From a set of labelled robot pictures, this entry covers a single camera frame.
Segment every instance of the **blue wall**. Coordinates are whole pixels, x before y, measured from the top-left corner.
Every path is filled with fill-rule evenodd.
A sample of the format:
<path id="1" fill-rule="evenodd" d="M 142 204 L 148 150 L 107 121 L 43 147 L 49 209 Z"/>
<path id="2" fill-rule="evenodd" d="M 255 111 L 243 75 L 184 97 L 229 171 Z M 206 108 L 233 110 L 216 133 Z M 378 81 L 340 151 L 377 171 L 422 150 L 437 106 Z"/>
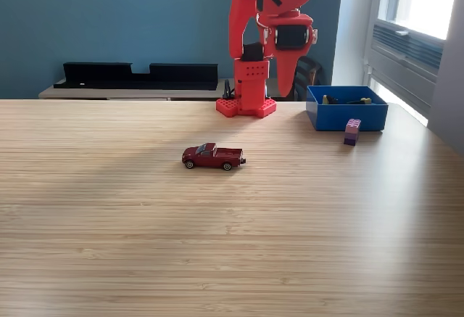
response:
<path id="1" fill-rule="evenodd" d="M 63 62 L 219 63 L 228 55 L 231 0 L 0 0 L 0 98 L 37 98 L 63 77 Z M 330 81 L 340 0 L 311 0 L 303 12 L 320 40 L 310 51 Z M 257 37 L 247 30 L 246 42 Z"/>

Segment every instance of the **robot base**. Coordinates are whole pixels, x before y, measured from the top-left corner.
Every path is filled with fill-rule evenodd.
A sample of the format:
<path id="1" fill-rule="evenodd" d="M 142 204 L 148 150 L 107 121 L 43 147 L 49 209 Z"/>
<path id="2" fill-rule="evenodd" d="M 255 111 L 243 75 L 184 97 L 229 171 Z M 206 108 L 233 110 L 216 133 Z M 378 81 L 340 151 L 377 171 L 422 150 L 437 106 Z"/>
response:
<path id="1" fill-rule="evenodd" d="M 233 118 L 237 115 L 256 116 L 258 118 L 265 118 L 272 114 L 277 109 L 277 103 L 273 99 L 266 99 L 264 105 L 255 110 L 240 110 L 239 101 L 237 99 L 219 99 L 216 101 L 216 110 L 226 116 Z"/>

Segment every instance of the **wall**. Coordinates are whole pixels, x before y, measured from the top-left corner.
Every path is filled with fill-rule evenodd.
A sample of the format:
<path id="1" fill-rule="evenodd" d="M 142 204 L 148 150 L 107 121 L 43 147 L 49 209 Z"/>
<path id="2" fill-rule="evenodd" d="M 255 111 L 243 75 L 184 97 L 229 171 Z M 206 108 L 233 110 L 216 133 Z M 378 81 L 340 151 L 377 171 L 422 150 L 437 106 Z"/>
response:
<path id="1" fill-rule="evenodd" d="M 372 0 L 341 0 L 332 84 L 363 84 L 365 43 Z"/>
<path id="2" fill-rule="evenodd" d="M 455 0 L 429 128 L 464 155 L 464 0 Z"/>
<path id="3" fill-rule="evenodd" d="M 228 55 L 231 0 L 0 0 L 0 98 L 37 98 L 63 77 L 63 62 L 219 63 Z M 330 81 L 340 0 L 312 0 L 320 41 L 310 56 Z M 246 42 L 257 32 L 248 30 Z"/>

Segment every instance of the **black tray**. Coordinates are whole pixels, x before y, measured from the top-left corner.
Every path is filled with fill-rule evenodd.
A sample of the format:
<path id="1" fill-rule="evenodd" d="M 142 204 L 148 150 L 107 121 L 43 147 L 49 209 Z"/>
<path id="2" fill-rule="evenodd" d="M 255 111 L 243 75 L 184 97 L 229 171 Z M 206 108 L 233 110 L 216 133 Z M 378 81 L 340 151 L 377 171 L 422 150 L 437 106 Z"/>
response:
<path id="1" fill-rule="evenodd" d="M 150 73 L 132 73 L 131 63 L 64 63 L 66 81 L 54 88 L 202 90 L 218 87 L 218 65 L 153 63 Z"/>

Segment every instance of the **purple block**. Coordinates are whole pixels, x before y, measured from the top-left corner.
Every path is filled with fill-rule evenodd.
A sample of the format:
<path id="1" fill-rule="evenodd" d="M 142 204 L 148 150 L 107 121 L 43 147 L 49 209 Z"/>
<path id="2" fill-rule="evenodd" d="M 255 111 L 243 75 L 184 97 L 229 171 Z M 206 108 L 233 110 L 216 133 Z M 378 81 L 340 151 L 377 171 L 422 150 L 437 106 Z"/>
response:
<path id="1" fill-rule="evenodd" d="M 359 134 L 356 134 L 356 133 L 346 133 L 345 134 L 345 139 L 353 139 L 355 141 L 357 141 L 357 139 L 359 138 Z"/>
<path id="2" fill-rule="evenodd" d="M 352 147 L 356 146 L 356 141 L 354 139 L 345 139 L 345 145 L 351 145 Z"/>

